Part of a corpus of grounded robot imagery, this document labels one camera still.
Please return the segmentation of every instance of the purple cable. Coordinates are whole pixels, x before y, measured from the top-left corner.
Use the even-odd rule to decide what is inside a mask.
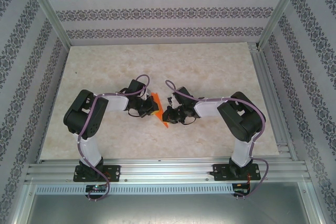
[[[92,103],[92,106],[91,106],[91,109],[90,109],[88,118],[86,119],[85,124],[84,124],[84,126],[83,126],[81,132],[80,132],[79,135],[78,135],[77,148],[78,148],[78,152],[79,152],[80,156],[85,160],[85,162],[86,162],[86,163],[87,163],[93,170],[95,170],[98,174],[100,174],[100,175],[106,180],[106,184],[107,184],[107,186],[108,186],[108,189],[107,189],[106,193],[105,193],[104,195],[102,195],[102,196],[101,196],[100,198],[98,198],[98,199],[91,199],[91,198],[90,198],[90,194],[91,194],[92,191],[89,191],[89,193],[88,193],[89,201],[98,201],[98,200],[102,200],[102,199],[104,199],[104,198],[107,196],[107,194],[109,193],[109,191],[110,191],[110,181],[109,181],[109,179],[105,176],[104,173],[102,173],[101,171],[99,171],[98,169],[96,169],[90,162],[88,162],[88,161],[86,160],[86,158],[85,158],[85,156],[84,156],[84,154],[83,154],[83,152],[82,152],[82,150],[81,150],[81,148],[80,148],[81,137],[83,136],[83,134],[84,134],[84,132],[85,132],[85,130],[86,130],[88,124],[89,124],[89,121],[90,121],[91,116],[92,116],[92,113],[93,113],[93,109],[94,109],[94,107],[96,106],[96,103],[97,103],[98,98],[103,97],[103,96],[110,96],[110,95],[116,95],[116,96],[118,96],[118,95],[129,96],[129,95],[139,94],[139,93],[141,93],[142,91],[144,91],[144,90],[148,87],[149,82],[150,82],[150,78],[149,78],[149,76],[148,76],[147,74],[142,74],[142,75],[138,76],[138,77],[136,78],[136,80],[138,80],[138,79],[141,78],[141,77],[147,77],[147,84],[145,85],[145,87],[143,87],[141,90],[139,90],[139,91],[137,91],[137,92],[129,93],[129,94],[123,94],[123,93],[104,93],[104,94],[99,94],[99,95],[97,95],[97,96],[94,98],[94,101],[93,101],[93,103]]]
[[[198,101],[198,102],[205,102],[205,101],[208,101],[208,102],[219,102],[219,101],[235,101],[235,102],[240,102],[240,103],[243,103],[249,107],[251,107],[252,109],[254,109],[255,112],[258,113],[258,115],[260,116],[260,119],[261,119],[261,123],[262,123],[262,126],[261,126],[261,130],[260,132],[258,133],[258,135],[252,140],[252,143],[251,143],[251,147],[250,147],[250,151],[249,151],[249,156],[253,159],[253,160],[257,160],[257,161],[263,161],[265,162],[266,164],[266,171],[265,171],[265,174],[264,176],[262,177],[262,179],[260,180],[259,184],[256,186],[256,188],[251,192],[249,193],[247,196],[245,196],[246,198],[249,197],[250,195],[252,195],[258,188],[259,186],[261,185],[261,183],[265,180],[266,178],[266,175],[268,173],[268,169],[269,169],[269,165],[268,165],[268,162],[265,160],[265,159],[262,159],[262,158],[253,158],[252,157],[252,151],[253,151],[253,148],[254,148],[254,144],[255,144],[255,141],[263,134],[264,130],[265,130],[265,119],[264,119],[264,116],[262,115],[261,111],[255,107],[253,104],[249,103],[249,102],[246,102],[244,100],[241,100],[241,99],[236,99],[236,98],[231,98],[231,97],[226,97],[226,98],[212,98],[212,99],[197,99],[197,98],[194,98],[190,95],[187,95],[187,94],[183,94],[181,92],[179,92],[178,90],[176,90],[176,86],[175,84],[170,81],[170,80],[166,80],[165,81],[166,85],[171,89],[173,90],[175,93],[179,94],[179,95],[182,95],[184,97],[187,97],[189,99],[192,99],[194,101]]]

